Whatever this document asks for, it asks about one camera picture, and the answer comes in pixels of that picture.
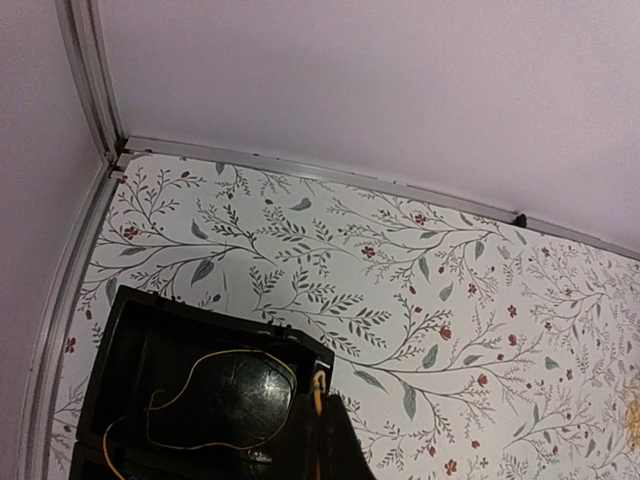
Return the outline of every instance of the red flower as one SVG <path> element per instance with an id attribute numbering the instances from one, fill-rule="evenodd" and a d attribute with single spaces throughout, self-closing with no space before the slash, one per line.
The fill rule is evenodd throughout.
<path id="1" fill-rule="evenodd" d="M 367 258 L 372 258 L 375 256 L 376 251 L 373 249 L 373 247 L 367 246 L 362 249 L 362 254 Z"/>
<path id="2" fill-rule="evenodd" d="M 440 336 L 443 340 L 451 340 L 451 329 L 449 327 L 442 327 L 440 329 Z"/>
<path id="3" fill-rule="evenodd" d="M 67 343 L 65 344 L 65 347 L 64 347 L 64 353 L 73 353 L 75 351 L 75 346 L 76 346 L 76 338 L 75 337 L 67 338 Z"/>
<path id="4" fill-rule="evenodd" d="M 123 235 L 127 240 L 133 240 L 133 237 L 135 237 L 139 233 L 140 230 L 138 230 L 136 227 L 127 227 L 124 229 Z"/>
<path id="5" fill-rule="evenodd" d="M 444 469 L 447 471 L 447 475 L 451 475 L 458 469 L 458 462 L 454 461 L 453 459 L 449 460 L 444 464 Z"/>

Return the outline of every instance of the purple-tinted wall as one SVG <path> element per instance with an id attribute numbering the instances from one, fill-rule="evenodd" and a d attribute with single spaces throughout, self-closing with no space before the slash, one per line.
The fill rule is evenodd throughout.
<path id="1" fill-rule="evenodd" d="M 12 479 L 33 347 L 99 169 L 55 2 L 0 0 L 0 479 Z"/>

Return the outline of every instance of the green leaf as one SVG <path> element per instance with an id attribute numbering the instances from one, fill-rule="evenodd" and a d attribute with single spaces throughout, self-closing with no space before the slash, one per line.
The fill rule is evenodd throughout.
<path id="1" fill-rule="evenodd" d="M 374 377 L 373 375 L 371 375 L 370 373 L 363 372 L 362 370 L 354 370 L 353 374 L 356 377 L 360 377 L 361 379 L 363 379 L 369 385 L 377 387 L 377 388 L 380 388 L 381 390 L 384 390 L 385 392 L 387 391 L 387 389 L 382 386 L 382 384 L 378 381 L 378 379 L 376 377 Z"/>
<path id="2" fill-rule="evenodd" d="M 522 431 L 524 430 L 524 427 L 526 427 L 526 426 L 527 426 L 527 424 L 523 423 L 522 426 L 518 430 L 516 430 L 516 433 L 514 433 L 513 436 L 517 437 L 518 435 L 520 435 L 522 433 Z"/>
<path id="3" fill-rule="evenodd" d="M 482 358 L 482 355 L 469 355 L 467 358 L 465 358 L 462 363 L 464 363 L 467 367 L 469 365 L 471 365 L 472 363 L 476 363 L 478 360 L 480 360 Z"/>
<path id="4" fill-rule="evenodd" d="M 560 365 L 558 365 L 558 362 L 556 362 L 552 358 L 544 357 L 544 367 L 547 370 L 553 370 L 554 368 L 560 368 Z"/>
<path id="5" fill-rule="evenodd" d="M 591 452 L 593 452 L 596 448 L 596 441 L 592 438 L 589 441 L 589 446 L 587 447 L 587 454 L 584 456 L 584 458 L 589 457 L 589 455 L 591 455 Z"/>
<path id="6" fill-rule="evenodd" d="M 135 255 L 136 253 L 144 252 L 147 247 L 129 247 L 125 248 L 122 252 L 120 252 L 121 257 L 128 257 L 130 255 Z"/>
<path id="7" fill-rule="evenodd" d="M 420 235 L 420 238 L 431 238 L 431 237 L 435 237 L 437 234 L 439 234 L 440 232 L 434 232 L 433 230 L 430 230 L 428 232 L 424 232 L 422 235 Z"/>
<path id="8" fill-rule="evenodd" d="M 191 285 L 199 282 L 207 275 L 209 275 L 213 271 L 213 262 L 207 258 L 200 262 L 200 265 L 193 272 L 193 277 L 191 277 Z"/>
<path id="9" fill-rule="evenodd" d="M 438 359 L 438 344 L 436 343 L 433 347 L 429 349 L 427 355 L 422 359 L 422 366 L 424 368 L 431 368 L 436 364 L 436 360 Z"/>
<path id="10" fill-rule="evenodd" d="M 289 210 L 293 210 L 294 212 L 300 212 L 302 210 L 306 210 L 310 206 L 311 206 L 311 200 L 309 200 L 307 197 L 304 197 L 302 200 L 300 200 L 299 204 L 294 205 Z"/>
<path id="11" fill-rule="evenodd" d="M 460 214 L 460 218 L 462 219 L 462 221 L 464 223 L 466 223 L 467 225 L 469 225 L 470 227 L 473 227 L 473 223 L 471 223 L 471 221 L 465 216 L 464 213 Z"/>
<path id="12" fill-rule="evenodd" d="M 449 285 L 448 287 L 444 287 L 442 290 L 440 290 L 438 296 L 440 297 L 440 300 L 446 302 L 447 300 L 449 300 L 451 292 L 453 292 L 453 282 L 451 282 L 451 285 Z"/>
<path id="13" fill-rule="evenodd" d="M 420 260 L 418 260 L 418 268 L 420 268 L 420 271 L 424 275 L 424 278 L 427 279 L 427 282 L 431 283 L 429 280 L 429 265 L 427 265 L 426 258 L 420 257 Z"/>
<path id="14" fill-rule="evenodd" d="M 516 237 L 522 242 L 523 245 L 527 244 L 527 240 L 520 234 L 518 230 L 516 230 Z"/>
<path id="15" fill-rule="evenodd" d="M 107 284 L 104 289 L 107 294 L 107 300 L 109 300 L 109 305 L 113 305 L 113 300 L 116 298 L 116 290 L 118 289 L 118 279 L 116 277 L 111 277 L 107 280 Z"/>
<path id="16" fill-rule="evenodd" d="M 476 242 L 476 260 L 479 259 L 483 253 L 484 253 L 484 243 L 477 241 Z"/>
<path id="17" fill-rule="evenodd" d="M 402 403 L 404 405 L 404 411 L 407 412 L 407 415 L 411 420 L 416 415 L 416 390 L 406 383 L 402 383 L 404 387 L 404 398 L 402 399 Z"/>
<path id="18" fill-rule="evenodd" d="M 191 233 L 193 233 L 196 237 L 198 237 L 201 240 L 206 240 L 207 238 L 209 238 L 209 236 L 206 233 L 200 230 L 200 227 L 198 226 L 195 220 L 192 220 L 191 222 Z"/>

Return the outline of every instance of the floral tablecloth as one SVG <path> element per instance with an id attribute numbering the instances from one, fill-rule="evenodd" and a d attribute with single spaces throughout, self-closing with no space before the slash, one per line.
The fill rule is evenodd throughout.
<path id="1" fill-rule="evenodd" d="M 68 476 L 122 284 L 329 345 L 379 479 L 640 478 L 625 429 L 637 262 L 405 198 L 149 155 L 118 186 L 64 345 L 52 480 Z"/>

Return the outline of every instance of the black plastic bin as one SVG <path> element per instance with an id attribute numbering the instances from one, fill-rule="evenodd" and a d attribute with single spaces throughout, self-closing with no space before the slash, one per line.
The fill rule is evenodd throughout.
<path id="1" fill-rule="evenodd" d="M 286 419 L 295 398 L 294 382 L 296 395 L 311 392 L 318 370 L 325 371 L 330 382 L 334 354 L 291 328 L 233 318 L 120 287 L 80 416 L 77 441 L 81 445 L 74 451 L 75 477 L 71 478 L 101 478 L 78 476 L 77 452 L 101 452 L 105 430 L 123 416 L 109 433 L 110 456 L 119 468 L 129 462 L 174 475 L 191 472 L 187 477 L 166 477 L 179 480 L 214 478 L 213 472 L 218 473 L 216 478 L 259 478 L 281 453 L 273 442 L 248 451 L 227 447 L 181 451 L 152 445 L 146 437 L 145 409 L 154 392 L 162 390 L 154 405 L 165 404 L 182 390 L 198 359 L 238 349 L 245 352 L 203 362 L 181 402 L 154 412 L 149 431 L 160 443 L 259 443 Z M 273 355 L 288 368 L 264 354 L 246 353 L 254 349 Z"/>

